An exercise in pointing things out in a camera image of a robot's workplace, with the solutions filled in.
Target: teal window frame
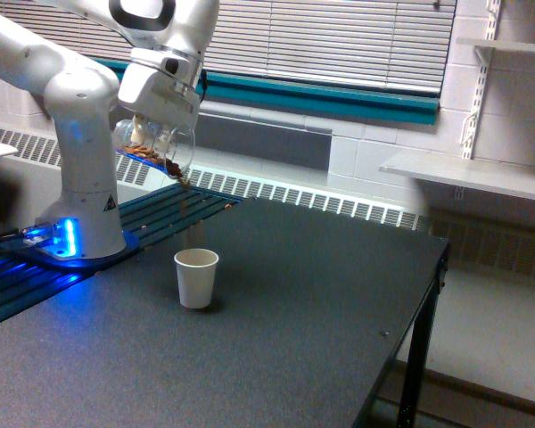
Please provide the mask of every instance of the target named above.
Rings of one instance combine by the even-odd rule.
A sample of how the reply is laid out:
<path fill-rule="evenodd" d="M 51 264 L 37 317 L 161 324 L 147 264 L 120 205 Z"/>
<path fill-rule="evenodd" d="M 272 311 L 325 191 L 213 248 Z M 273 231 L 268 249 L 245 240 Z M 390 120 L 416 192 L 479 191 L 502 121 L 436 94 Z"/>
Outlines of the teal window frame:
<path fill-rule="evenodd" d="M 123 77 L 127 62 L 95 58 Z M 202 93 L 199 84 L 197 91 Z M 208 72 L 209 99 L 312 112 L 341 119 L 378 119 L 434 125 L 440 99 L 346 87 Z"/>

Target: blue metal rail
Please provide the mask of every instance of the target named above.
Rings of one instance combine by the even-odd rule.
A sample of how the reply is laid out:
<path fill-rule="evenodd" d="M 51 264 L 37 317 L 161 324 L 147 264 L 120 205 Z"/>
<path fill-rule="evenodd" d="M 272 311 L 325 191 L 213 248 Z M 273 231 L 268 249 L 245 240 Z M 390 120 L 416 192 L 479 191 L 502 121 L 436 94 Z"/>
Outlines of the blue metal rail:
<path fill-rule="evenodd" d="M 141 248 L 154 245 L 241 199 L 200 188 L 172 185 L 119 206 L 123 228 L 137 235 Z M 91 274 L 60 272 L 0 252 L 0 323 Z"/>

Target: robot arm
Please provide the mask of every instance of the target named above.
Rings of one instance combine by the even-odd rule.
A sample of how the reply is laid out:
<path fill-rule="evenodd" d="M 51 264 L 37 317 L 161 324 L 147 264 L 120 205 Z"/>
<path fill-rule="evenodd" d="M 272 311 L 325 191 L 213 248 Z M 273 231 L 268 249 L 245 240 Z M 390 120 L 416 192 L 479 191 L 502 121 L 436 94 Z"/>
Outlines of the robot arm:
<path fill-rule="evenodd" d="M 154 132 L 194 129 L 200 109 L 194 90 L 218 19 L 219 0 L 40 3 L 114 29 L 135 46 L 119 91 L 120 104 L 135 114 L 134 142 L 158 140 Z"/>
<path fill-rule="evenodd" d="M 193 129 L 194 92 L 218 16 L 218 0 L 43 0 L 117 30 L 133 45 L 120 90 L 115 74 L 0 15 L 0 78 L 45 99 L 62 156 L 62 196 L 43 215 L 66 225 L 57 259 L 100 259 L 125 247 L 120 227 L 109 111 L 135 114 L 135 144 L 170 145 Z"/>

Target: paper cup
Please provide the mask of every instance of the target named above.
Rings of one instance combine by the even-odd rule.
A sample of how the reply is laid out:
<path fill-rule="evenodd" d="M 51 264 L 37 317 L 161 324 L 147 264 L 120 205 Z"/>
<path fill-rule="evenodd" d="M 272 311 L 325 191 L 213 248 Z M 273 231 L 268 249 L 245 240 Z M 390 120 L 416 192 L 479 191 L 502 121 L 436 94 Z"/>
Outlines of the paper cup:
<path fill-rule="evenodd" d="M 180 304 L 189 309 L 210 305 L 219 257 L 214 251 L 192 248 L 175 255 Z"/>

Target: table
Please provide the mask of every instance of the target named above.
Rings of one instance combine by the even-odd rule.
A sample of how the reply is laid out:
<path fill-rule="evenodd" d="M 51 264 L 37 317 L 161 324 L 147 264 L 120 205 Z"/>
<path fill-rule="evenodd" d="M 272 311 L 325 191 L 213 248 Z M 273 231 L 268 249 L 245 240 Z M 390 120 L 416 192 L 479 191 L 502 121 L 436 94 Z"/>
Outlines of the table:
<path fill-rule="evenodd" d="M 215 300 L 172 257 L 216 251 Z M 352 426 L 416 318 L 412 426 L 445 240 L 245 201 L 0 324 L 0 427 Z"/>

